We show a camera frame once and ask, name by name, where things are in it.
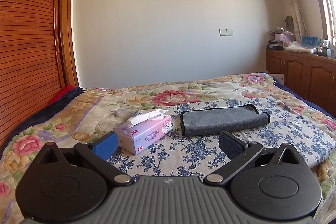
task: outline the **stack of books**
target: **stack of books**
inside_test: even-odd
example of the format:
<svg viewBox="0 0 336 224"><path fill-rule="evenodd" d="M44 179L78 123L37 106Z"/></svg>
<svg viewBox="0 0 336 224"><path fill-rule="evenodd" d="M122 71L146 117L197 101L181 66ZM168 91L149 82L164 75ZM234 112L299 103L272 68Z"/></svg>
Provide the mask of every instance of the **stack of books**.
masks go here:
<svg viewBox="0 0 336 224"><path fill-rule="evenodd" d="M284 43L280 40L268 40L267 49L269 50L283 50Z"/></svg>

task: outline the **metal screw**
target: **metal screw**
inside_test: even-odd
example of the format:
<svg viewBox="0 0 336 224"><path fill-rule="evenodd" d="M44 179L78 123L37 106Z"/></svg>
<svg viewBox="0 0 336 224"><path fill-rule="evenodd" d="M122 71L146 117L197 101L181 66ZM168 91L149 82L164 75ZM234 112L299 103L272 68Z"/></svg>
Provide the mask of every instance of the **metal screw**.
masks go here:
<svg viewBox="0 0 336 224"><path fill-rule="evenodd" d="M210 174L207 175L207 180L213 183L217 183L223 181L223 177L219 174Z"/></svg>
<svg viewBox="0 0 336 224"><path fill-rule="evenodd" d="M116 175L114 180L118 183L128 183L131 181L131 177L129 175Z"/></svg>

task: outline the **blue floral cloth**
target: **blue floral cloth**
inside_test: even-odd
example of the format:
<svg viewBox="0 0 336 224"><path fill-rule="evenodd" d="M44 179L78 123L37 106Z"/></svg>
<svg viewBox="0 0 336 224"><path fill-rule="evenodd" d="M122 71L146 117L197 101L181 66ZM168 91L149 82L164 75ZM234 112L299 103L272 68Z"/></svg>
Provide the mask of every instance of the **blue floral cloth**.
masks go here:
<svg viewBox="0 0 336 224"><path fill-rule="evenodd" d="M218 135L184 137L180 114L186 110L235 107L253 104L259 112L268 112L271 122L258 128L232 132L243 141L257 141L265 147L293 144L309 167L325 160L335 148L335 141L314 124L298 115L282 102L271 98L230 99L164 107L172 116L172 131L134 156L119 148L109 162L135 180L139 175L191 176L201 179L230 161L218 146Z"/></svg>

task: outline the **red fabric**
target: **red fabric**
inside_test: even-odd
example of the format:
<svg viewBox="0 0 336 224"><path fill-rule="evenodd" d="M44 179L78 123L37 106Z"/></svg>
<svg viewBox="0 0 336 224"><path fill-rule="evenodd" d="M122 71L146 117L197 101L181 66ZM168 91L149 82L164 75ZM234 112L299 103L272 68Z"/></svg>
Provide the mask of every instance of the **red fabric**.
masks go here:
<svg viewBox="0 0 336 224"><path fill-rule="evenodd" d="M52 98L48 105L51 105L52 103L56 102L59 98L61 98L65 93L69 92L70 90L72 90L74 87L72 85L67 85L64 89L62 89L61 91L59 91L54 98Z"/></svg>

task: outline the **floral blanket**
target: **floral blanket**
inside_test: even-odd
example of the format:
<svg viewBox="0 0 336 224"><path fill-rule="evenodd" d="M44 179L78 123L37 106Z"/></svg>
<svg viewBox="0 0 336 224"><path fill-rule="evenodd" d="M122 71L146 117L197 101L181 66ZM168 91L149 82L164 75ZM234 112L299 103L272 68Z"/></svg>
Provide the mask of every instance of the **floral blanket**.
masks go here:
<svg viewBox="0 0 336 224"><path fill-rule="evenodd" d="M336 207L333 205L336 204L333 201L336 122L273 82L267 74L254 73L119 90L87 89L50 120L15 136L4 150L0 161L0 224L23 220L15 201L15 188L45 142L54 141L59 147L72 147L79 141L93 142L132 115L145 109L165 108L169 110L166 114L172 116L172 131L137 156L118 148L109 162L135 180L139 175L198 175L202 179L229 159L219 149L218 135L182 136L181 111L244 104L254 104L260 112L267 111L271 123L233 133L266 147L292 143L313 168L324 191L324 205L317 219L330 220Z"/></svg>

